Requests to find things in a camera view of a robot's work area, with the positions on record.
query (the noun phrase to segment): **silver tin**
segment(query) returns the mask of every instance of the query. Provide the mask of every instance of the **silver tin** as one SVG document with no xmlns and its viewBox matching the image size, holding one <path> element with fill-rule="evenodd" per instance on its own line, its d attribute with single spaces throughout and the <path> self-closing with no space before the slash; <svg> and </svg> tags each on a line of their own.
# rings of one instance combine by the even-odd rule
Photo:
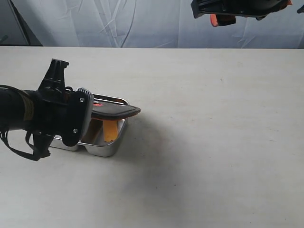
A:
<svg viewBox="0 0 304 228">
<path fill-rule="evenodd" d="M 115 104 L 120 104 L 120 105 L 128 105 L 128 102 L 121 98 L 98 95 L 98 94 L 93 94 L 93 95 L 94 95 L 95 102 L 102 101 L 102 102 L 110 102 L 110 103 L 115 103 Z M 116 138 L 115 141 L 112 141 L 112 142 L 105 142 L 103 140 L 103 138 L 104 138 L 103 131 L 100 131 L 94 144 L 88 144 L 88 143 L 79 141 L 77 145 L 75 145 L 73 147 L 67 147 L 62 143 L 61 137 L 56 136 L 54 138 L 53 142 L 51 143 L 51 147 L 60 148 L 63 150 L 69 150 L 69 151 L 77 151 L 80 146 L 84 146 L 86 148 L 86 150 L 92 155 L 96 155 L 96 156 L 100 156 L 100 157 L 112 156 L 116 153 L 116 151 L 121 143 L 121 138 L 123 137 L 123 134 L 127 127 L 127 119 L 118 121 L 117 125 L 118 125 L 118 137 Z"/>
</svg>

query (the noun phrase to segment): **table surface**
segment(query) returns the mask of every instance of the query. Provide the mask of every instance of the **table surface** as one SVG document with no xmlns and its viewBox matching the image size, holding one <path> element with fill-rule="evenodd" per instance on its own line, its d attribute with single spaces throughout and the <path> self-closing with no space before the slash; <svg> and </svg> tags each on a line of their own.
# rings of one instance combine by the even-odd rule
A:
<svg viewBox="0 0 304 228">
<path fill-rule="evenodd" d="M 0 143 L 1 227 L 303 227 L 303 50 L 0 47 L 1 84 L 36 90 L 51 58 L 142 112 L 110 158 Z"/>
</svg>

